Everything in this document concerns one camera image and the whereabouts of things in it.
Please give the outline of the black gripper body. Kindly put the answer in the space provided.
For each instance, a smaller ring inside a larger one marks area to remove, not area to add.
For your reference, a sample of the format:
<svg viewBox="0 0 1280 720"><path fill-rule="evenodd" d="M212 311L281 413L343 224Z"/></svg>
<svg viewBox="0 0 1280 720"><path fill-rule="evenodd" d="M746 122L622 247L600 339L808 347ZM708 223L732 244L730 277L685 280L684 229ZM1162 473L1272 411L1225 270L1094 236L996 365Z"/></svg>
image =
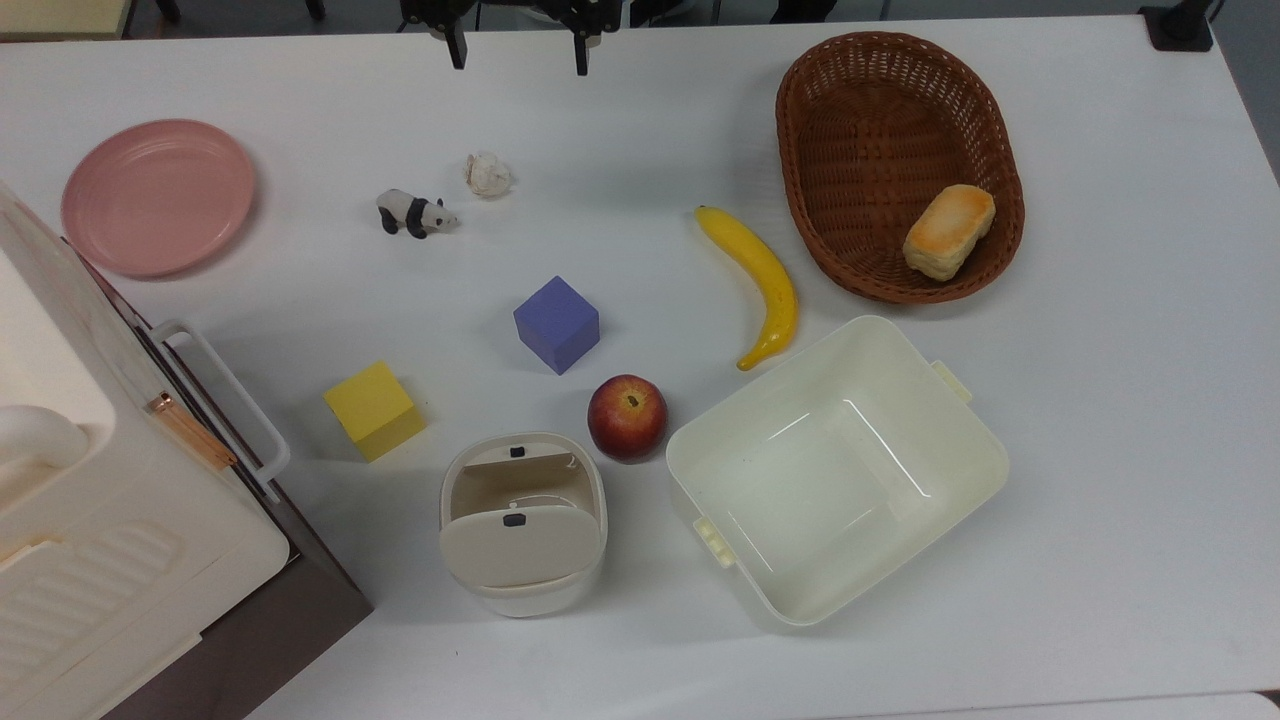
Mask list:
<svg viewBox="0 0 1280 720"><path fill-rule="evenodd" d="M582 37L616 32L622 14L621 1L401 1L399 10L406 23L448 33L479 5L536 8Z"/></svg>

